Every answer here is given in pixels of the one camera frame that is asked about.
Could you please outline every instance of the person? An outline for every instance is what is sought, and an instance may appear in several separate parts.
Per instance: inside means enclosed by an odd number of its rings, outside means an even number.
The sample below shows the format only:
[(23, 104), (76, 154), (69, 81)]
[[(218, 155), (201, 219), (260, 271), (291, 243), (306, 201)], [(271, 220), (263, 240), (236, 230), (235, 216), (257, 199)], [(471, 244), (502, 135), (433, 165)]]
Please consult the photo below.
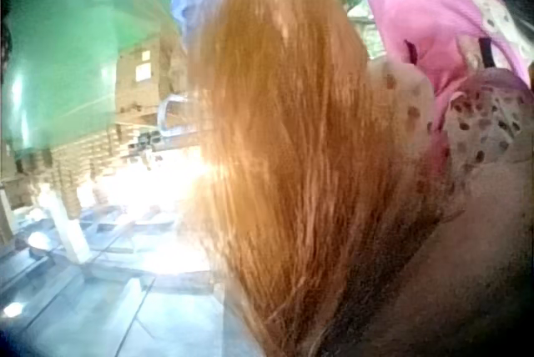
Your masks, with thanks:
[(510, 352), (534, 305), (528, 44), (501, 0), (369, 1), (375, 61), (336, 0), (206, 21), (210, 250), (268, 357)]

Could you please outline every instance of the long auburn hair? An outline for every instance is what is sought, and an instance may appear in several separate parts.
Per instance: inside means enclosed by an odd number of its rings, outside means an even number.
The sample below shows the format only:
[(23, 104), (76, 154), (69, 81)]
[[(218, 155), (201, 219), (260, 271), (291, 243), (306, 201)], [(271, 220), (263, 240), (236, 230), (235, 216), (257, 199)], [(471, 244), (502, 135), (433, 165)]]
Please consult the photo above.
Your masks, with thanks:
[(337, 0), (224, 0), (190, 50), (210, 249), (267, 356), (357, 343), (439, 215)]

